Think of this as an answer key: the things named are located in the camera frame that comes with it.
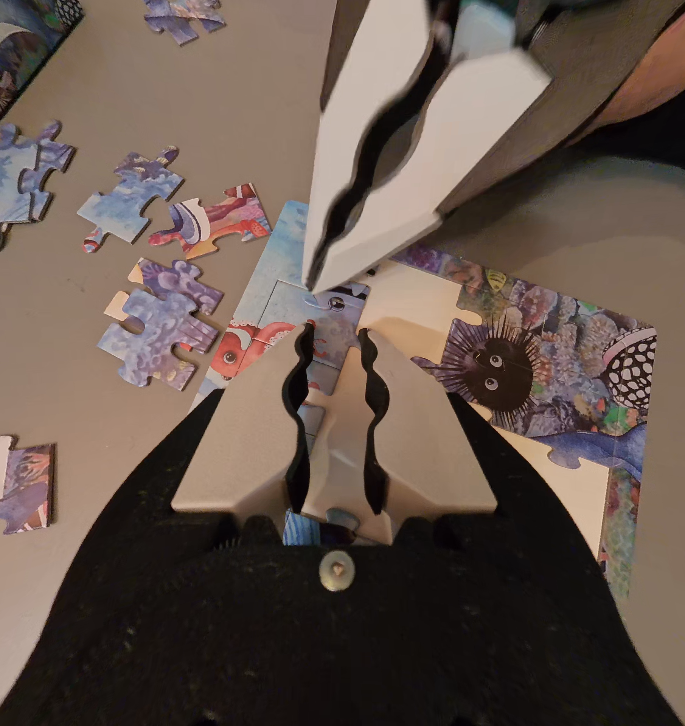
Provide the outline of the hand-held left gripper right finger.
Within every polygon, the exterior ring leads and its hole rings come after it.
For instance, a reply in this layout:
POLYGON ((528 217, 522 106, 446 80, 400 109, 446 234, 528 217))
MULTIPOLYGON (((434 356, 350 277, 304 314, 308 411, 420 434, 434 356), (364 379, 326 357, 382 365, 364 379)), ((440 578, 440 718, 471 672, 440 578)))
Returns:
POLYGON ((392 521, 492 513, 497 501, 446 390, 379 332, 358 334, 372 411, 365 498, 392 521))

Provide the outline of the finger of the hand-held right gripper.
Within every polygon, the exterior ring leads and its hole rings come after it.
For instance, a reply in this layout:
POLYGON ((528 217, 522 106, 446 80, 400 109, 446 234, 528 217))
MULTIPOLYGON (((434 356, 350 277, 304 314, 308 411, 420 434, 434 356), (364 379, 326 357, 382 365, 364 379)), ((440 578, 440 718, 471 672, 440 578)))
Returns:
POLYGON ((352 228, 331 243, 312 289, 341 285, 435 230, 446 197, 550 80, 519 48, 450 69, 420 112, 408 153, 366 196, 352 228))
POLYGON ((334 12, 304 238, 304 285, 323 284, 334 240, 349 212, 343 200, 375 166, 365 141, 378 118, 406 93, 430 47, 430 10, 423 1, 339 1, 334 12))

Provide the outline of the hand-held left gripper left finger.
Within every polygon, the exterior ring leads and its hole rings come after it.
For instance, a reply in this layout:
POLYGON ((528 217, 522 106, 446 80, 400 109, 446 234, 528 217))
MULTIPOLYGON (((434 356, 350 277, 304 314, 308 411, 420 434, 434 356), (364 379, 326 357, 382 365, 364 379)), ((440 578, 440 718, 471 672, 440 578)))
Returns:
POLYGON ((311 467, 299 409, 315 329, 288 332, 217 392, 219 403, 172 500, 177 512, 301 513, 311 467))

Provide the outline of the ocean jigsaw puzzle board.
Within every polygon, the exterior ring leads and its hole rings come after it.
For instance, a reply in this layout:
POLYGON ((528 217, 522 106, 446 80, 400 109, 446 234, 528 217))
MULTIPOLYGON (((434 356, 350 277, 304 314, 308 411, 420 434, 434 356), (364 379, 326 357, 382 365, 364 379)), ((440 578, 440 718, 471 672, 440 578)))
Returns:
MULTIPOLYGON (((273 345, 257 333, 276 283, 306 290, 300 269, 307 217, 306 204, 284 205, 193 407, 273 345)), ((510 429, 491 423, 555 490, 622 603, 634 561, 655 328, 441 250, 414 245, 379 266, 357 331, 380 331, 410 358, 440 362, 456 319, 479 325, 504 318, 537 336, 533 405, 510 429)), ((356 516, 363 539, 390 543, 395 527, 373 513, 363 488, 372 419, 364 385, 360 355, 351 347, 334 393, 311 394, 300 408, 312 466, 302 513, 322 521, 338 507, 356 516)))

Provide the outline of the striped fish puzzle piece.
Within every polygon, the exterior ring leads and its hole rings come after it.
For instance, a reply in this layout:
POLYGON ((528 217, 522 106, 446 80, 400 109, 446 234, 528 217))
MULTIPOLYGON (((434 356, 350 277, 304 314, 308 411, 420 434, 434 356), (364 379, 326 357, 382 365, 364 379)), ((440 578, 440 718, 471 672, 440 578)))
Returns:
POLYGON ((365 272, 359 274, 355 279, 347 281, 342 285, 338 285, 336 287, 332 287, 331 289, 325 290, 323 293, 320 293, 320 295, 347 295, 350 297, 358 298, 360 300, 365 300, 368 297, 371 289, 368 283, 372 281, 373 278, 376 276, 379 268, 379 265, 369 268, 365 272))

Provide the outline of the pink orange clownfish puzzle piece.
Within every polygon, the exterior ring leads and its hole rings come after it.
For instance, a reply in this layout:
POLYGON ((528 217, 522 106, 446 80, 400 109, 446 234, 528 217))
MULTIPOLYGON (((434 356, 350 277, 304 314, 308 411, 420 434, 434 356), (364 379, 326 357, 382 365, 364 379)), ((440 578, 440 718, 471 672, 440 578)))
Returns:
POLYGON ((217 252, 216 241, 239 234, 249 242, 272 233, 263 207, 253 185, 245 184, 224 191, 220 203, 202 206, 198 198, 173 204, 169 215, 174 225, 170 230, 151 234, 152 247, 178 242, 187 260, 217 252))

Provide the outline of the person's right forearm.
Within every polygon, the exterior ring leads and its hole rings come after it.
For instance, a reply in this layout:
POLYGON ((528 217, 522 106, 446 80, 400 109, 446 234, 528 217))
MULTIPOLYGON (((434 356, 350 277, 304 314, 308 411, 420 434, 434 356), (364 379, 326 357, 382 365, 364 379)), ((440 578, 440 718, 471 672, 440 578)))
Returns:
POLYGON ((685 89, 656 109, 597 129, 574 145, 595 155, 644 160, 685 171, 685 89))

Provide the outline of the person's right hand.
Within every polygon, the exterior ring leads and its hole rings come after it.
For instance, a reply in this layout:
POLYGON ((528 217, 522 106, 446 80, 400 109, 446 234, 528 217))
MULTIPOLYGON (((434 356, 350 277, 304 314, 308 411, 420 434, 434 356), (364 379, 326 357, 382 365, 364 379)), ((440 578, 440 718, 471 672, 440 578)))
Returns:
POLYGON ((632 74, 587 129, 632 120, 685 90, 685 13, 647 51, 632 74))

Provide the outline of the pile of loose puzzle pieces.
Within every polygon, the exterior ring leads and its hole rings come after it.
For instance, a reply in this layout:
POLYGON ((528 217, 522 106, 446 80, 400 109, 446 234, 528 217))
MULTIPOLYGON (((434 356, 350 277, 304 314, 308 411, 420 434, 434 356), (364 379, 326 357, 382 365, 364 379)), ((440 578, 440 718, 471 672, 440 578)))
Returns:
MULTIPOLYGON (((25 137, 9 123, 0 127, 0 249, 8 227, 40 222, 50 203, 44 189, 47 177, 64 171, 75 148, 56 141, 59 122, 51 122, 35 138, 25 137)), ((93 193, 77 211, 93 223, 83 241, 86 253, 100 249, 111 235, 134 243, 149 224, 142 215, 156 198, 168 200, 183 184, 183 177, 169 169, 176 147, 166 147, 155 159, 130 152, 116 167, 119 182, 102 195, 93 193)), ((98 348, 121 361, 119 375, 134 386, 147 386, 151 378, 182 391, 196 366, 178 358, 175 348, 206 353, 218 331, 198 320, 210 316, 222 293, 199 281, 201 271, 187 260, 170 267, 139 259, 129 280, 143 286, 130 295, 119 295, 108 309, 114 316, 98 348)))

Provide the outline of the pink lined coral puzzle piece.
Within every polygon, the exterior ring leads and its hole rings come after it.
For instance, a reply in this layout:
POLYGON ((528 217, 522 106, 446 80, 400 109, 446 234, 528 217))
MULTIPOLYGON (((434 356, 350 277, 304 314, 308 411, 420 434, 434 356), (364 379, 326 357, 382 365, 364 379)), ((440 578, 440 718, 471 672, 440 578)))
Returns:
POLYGON ((208 33, 226 26, 219 1, 177 1, 174 5, 178 17, 201 23, 203 29, 208 33))

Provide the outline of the purple blue puzzle piece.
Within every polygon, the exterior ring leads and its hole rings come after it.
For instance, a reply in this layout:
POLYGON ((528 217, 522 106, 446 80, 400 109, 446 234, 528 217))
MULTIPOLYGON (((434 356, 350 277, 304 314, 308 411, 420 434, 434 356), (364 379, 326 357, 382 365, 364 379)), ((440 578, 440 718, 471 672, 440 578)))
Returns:
POLYGON ((191 27, 191 21, 181 17, 168 1, 144 1, 147 26, 156 33, 168 33, 179 46, 197 40, 198 33, 191 27))

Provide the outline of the white patch blue puzzle piece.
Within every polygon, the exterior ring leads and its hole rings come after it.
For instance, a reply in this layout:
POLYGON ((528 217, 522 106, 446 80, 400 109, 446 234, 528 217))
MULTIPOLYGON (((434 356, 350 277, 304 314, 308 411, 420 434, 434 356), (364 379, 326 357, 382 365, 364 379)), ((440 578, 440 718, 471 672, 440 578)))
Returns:
POLYGON ((0 436, 0 521, 5 535, 46 529, 51 522, 56 445, 15 447, 0 436))

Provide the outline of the illustrated puzzle box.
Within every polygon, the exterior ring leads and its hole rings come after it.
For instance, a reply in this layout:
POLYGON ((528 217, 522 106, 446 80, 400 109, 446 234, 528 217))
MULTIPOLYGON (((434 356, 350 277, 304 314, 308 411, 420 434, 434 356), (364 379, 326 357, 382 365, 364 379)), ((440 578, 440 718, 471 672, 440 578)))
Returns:
POLYGON ((78 1, 0 1, 0 120, 83 17, 78 1))

